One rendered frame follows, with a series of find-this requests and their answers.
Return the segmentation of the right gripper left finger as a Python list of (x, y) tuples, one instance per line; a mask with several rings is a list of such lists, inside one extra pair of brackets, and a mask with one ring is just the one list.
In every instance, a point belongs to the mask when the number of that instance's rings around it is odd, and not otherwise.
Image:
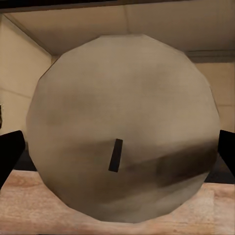
[(24, 150), (24, 135), (20, 130), (0, 136), (0, 189)]

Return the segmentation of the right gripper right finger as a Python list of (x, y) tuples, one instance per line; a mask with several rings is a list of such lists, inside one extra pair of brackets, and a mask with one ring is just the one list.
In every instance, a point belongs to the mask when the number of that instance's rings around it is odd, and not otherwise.
[(220, 130), (217, 152), (235, 176), (235, 133)]

